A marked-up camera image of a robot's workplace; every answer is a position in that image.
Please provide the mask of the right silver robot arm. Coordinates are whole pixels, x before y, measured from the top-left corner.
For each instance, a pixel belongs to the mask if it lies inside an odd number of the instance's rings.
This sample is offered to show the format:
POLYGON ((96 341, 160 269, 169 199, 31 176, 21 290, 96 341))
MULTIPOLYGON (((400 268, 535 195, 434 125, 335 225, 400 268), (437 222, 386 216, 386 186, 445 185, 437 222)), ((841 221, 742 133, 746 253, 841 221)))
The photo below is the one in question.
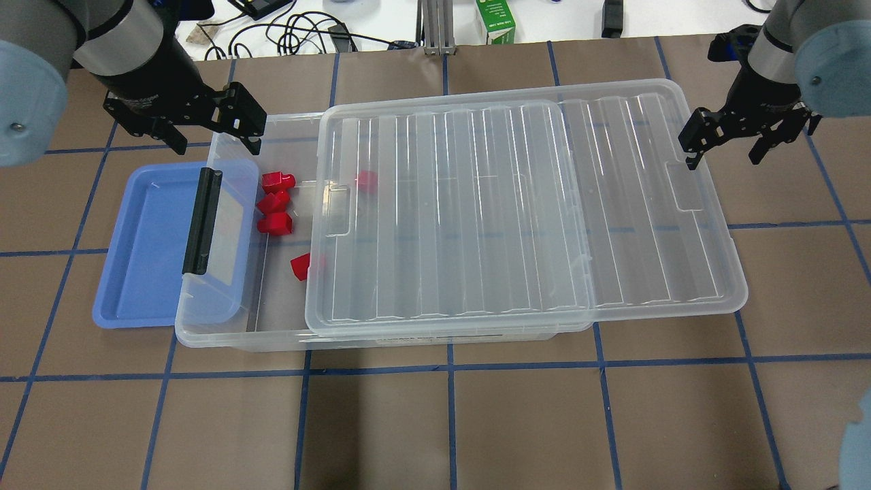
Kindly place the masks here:
POLYGON ((679 133, 685 163, 694 170, 713 148, 753 137, 759 164, 822 118, 869 115, 870 3, 778 1, 763 24, 716 35, 707 59, 740 68, 722 108, 694 109, 679 133))

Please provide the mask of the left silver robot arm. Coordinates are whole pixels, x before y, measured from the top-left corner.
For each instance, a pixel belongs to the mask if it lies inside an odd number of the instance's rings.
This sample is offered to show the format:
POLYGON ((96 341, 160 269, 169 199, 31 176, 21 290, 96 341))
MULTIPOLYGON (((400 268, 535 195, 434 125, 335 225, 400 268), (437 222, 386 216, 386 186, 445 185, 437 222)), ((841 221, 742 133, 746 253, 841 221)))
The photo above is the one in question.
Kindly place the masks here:
POLYGON ((39 159, 52 143, 75 66, 106 87, 103 108, 128 134, 183 154, 183 125, 261 151, 265 110, 239 82, 209 87, 176 37, 214 13, 210 1, 3 1, 1 165, 39 159))

